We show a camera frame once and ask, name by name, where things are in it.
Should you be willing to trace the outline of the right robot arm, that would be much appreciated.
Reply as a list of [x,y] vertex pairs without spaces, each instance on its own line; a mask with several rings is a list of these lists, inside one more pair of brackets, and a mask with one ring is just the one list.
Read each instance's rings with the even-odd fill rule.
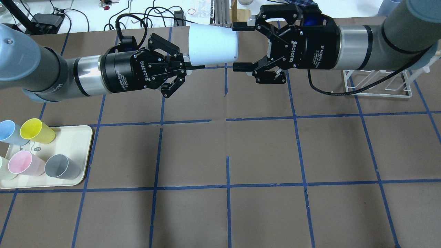
[[440,1],[403,0],[381,25],[338,25],[316,5],[263,5],[233,31],[258,31],[269,39],[267,55],[235,62],[257,83],[283,84],[285,70],[389,70],[417,63],[440,40]]

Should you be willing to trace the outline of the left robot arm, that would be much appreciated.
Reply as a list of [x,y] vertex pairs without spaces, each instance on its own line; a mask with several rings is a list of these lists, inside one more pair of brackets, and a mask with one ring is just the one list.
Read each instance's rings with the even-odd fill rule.
[[1,89],[18,87],[36,102],[159,89],[169,98],[195,65],[189,55],[153,33],[147,47],[118,32],[120,43],[103,55],[66,60],[28,35],[1,24]]

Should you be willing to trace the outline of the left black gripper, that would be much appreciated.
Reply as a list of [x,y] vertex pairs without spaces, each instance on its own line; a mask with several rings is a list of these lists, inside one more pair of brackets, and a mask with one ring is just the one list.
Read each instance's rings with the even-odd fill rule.
[[101,57],[101,76],[111,93],[153,89],[169,98],[193,70],[205,69],[205,65],[192,66],[188,54],[155,33],[147,47],[124,52],[116,49],[110,48]]

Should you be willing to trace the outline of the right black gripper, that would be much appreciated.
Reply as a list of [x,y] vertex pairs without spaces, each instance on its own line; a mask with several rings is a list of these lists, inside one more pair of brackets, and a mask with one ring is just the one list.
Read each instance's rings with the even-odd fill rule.
[[332,69],[337,64],[341,32],[318,6],[263,5],[247,21],[235,21],[236,32],[258,31],[269,39],[267,55],[258,62],[235,62],[234,72],[252,72],[257,83],[284,84],[288,69]]

